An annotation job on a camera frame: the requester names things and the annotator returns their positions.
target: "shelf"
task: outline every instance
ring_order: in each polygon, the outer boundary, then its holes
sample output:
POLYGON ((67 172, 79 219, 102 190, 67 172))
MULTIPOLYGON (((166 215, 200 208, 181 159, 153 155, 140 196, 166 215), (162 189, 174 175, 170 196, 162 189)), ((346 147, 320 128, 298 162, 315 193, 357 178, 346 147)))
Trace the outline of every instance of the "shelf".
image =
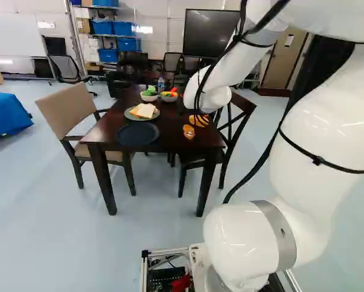
POLYGON ((102 62, 102 61, 99 61, 99 62, 94 62, 95 64, 118 64, 117 62, 102 62))
POLYGON ((93 34, 95 37, 114 37, 114 38, 138 38, 137 36, 131 36, 131 35, 99 35, 99 34, 93 34))
POLYGON ((114 6, 82 6, 82 5, 73 5, 74 7, 81 7, 81 8, 95 8, 95 9, 114 9, 114 10, 119 10, 119 7, 114 7, 114 6))

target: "gray floor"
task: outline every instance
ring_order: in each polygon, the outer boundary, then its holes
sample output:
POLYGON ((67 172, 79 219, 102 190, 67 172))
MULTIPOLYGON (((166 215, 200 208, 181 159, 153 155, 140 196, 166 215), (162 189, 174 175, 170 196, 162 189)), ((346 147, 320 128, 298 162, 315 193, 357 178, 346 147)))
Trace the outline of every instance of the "gray floor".
MULTIPOLYGON (((184 197, 177 198, 178 168, 164 155, 133 160, 137 196, 131 197, 123 170, 111 167, 118 215, 107 215, 92 165, 86 163, 79 190, 70 161, 34 104, 67 86, 5 81, 0 92, 17 95, 33 114, 34 126, 0 139, 0 291, 138 291, 142 249, 173 248, 202 241, 204 219, 196 218, 201 170, 188 172, 184 197)), ((102 83, 98 108, 113 101, 102 83)), ((252 167, 281 117, 284 98, 242 94, 259 105, 230 162, 225 189, 216 170, 205 214, 252 167)), ((86 119, 73 133, 85 133, 86 119)), ((232 203, 274 195, 267 166, 232 203)), ((339 207, 337 228, 326 253, 295 270, 307 291, 364 291, 364 179, 339 207)))

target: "blue mat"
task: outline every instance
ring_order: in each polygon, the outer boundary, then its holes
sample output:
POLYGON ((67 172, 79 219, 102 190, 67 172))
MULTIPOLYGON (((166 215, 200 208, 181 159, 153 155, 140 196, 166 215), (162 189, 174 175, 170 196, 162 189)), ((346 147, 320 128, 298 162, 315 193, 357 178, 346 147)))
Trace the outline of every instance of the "blue mat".
POLYGON ((14 94, 0 93, 0 135, 14 135, 33 125, 28 112, 14 94))

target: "red component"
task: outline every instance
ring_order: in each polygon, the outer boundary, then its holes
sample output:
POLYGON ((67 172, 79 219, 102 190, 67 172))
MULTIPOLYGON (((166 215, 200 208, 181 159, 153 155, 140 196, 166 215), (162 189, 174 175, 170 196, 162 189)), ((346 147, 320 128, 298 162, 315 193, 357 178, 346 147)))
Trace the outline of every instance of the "red component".
POLYGON ((174 282, 171 283, 172 292, 183 292, 188 287, 190 287, 190 280, 191 280, 190 275, 186 275, 178 280, 175 280, 174 282))

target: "wooden door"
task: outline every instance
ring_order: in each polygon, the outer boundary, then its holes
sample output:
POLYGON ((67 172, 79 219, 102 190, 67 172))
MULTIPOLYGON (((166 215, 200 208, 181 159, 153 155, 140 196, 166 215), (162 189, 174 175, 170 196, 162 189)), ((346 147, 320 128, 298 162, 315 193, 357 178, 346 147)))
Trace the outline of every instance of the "wooden door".
POLYGON ((287 88, 306 37, 305 31, 293 27, 287 28, 282 33, 273 48, 261 84, 262 88, 287 88))

